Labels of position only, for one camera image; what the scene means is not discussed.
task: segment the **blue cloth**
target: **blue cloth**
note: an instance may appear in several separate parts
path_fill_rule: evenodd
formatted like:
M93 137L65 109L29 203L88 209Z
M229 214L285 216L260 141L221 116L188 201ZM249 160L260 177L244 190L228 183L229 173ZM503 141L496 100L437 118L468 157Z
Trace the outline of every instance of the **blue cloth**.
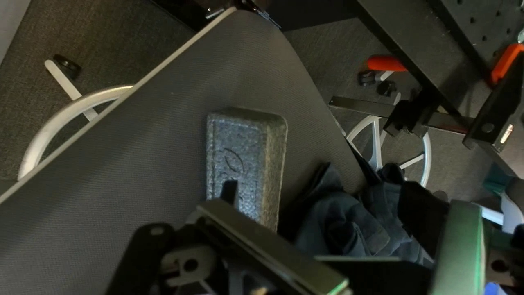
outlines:
M365 208L344 191L337 170L329 167L303 198L314 203L296 231L296 247L314 255L401 257L432 267L432 259L398 218L399 185L370 186Z
M506 295L506 291L494 281L488 281L485 286L485 295Z

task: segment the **gray panel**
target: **gray panel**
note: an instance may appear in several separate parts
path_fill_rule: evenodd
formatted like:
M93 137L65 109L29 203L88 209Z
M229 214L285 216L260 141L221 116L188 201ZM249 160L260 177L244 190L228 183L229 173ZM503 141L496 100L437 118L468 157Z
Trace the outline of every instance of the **gray panel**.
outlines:
M142 85L0 206L2 293L103 293L133 234L180 226L206 195L206 116L226 106L288 121L283 198L321 162L360 168L287 39L236 13Z

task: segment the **black plastic part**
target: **black plastic part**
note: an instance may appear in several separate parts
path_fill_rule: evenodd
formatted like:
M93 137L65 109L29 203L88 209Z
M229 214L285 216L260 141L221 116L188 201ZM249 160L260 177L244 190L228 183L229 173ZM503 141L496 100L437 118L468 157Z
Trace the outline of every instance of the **black plastic part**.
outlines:
M267 11L283 29L298 29L355 16L349 0L273 0Z
M401 129L408 129L416 136L424 136L427 132L427 123L436 113L437 106L437 98L432 96L431 91L422 90L414 100L401 100L396 103L385 124L385 129L391 136L398 134Z
M511 237L511 245L517 247L517 249L524 249L524 224L519 224Z
M221 191L219 198L224 200L229 204L236 204L237 190L239 190L239 182L228 180L228 182L223 183L223 191Z
M121 259L106 295L146 295L156 283L160 259L174 245L175 231L167 222L139 227Z
M404 173L399 168L399 165L395 163L395 162L385 163L378 170L378 175L380 175L381 180L390 182L390 183L398 183L398 185L404 183Z
M396 91L398 91L398 88L393 80L383 80L377 85L377 93L381 96L391 96Z
M82 72L82 67L79 64L72 62L70 59L67 59L61 54L54 54L52 60L64 72L64 75L69 77L69 80L74 80L74 82L79 80L79 75Z
M349 278L354 293L427 293L432 275L429 268L409 262L329 260L326 263Z
M195 31L206 26L232 0L154 0Z
M373 85L377 82L377 72L373 70L362 70L357 75L357 82L359 85L365 86L365 85Z

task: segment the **dark fabric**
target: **dark fabric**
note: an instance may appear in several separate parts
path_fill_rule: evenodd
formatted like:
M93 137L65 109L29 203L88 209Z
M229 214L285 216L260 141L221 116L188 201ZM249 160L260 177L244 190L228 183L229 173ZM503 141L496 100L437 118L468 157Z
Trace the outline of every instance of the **dark fabric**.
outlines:
M344 191L336 168L323 167L314 178L301 196L305 218L291 239L296 247L314 255L395 255L432 267L432 259L398 218L399 185L372 185L365 208Z
M398 183L398 185L404 183L403 170L399 168L398 163L393 163L393 162L385 163L383 168L380 168L378 175L383 182Z
M422 244L429 255L436 255L449 203L436 198L418 182L404 182L399 191L398 216L404 227Z

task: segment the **orange clamp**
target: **orange clamp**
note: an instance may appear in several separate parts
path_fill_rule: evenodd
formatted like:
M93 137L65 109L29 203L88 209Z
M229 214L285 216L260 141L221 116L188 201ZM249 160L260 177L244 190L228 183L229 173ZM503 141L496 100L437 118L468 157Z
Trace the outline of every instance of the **orange clamp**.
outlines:
M504 54L498 59L496 65L491 70L493 85L504 78L511 64L521 52L524 52L524 44L511 44L506 47Z
M367 59L367 68L373 72L408 72L395 55L372 55Z

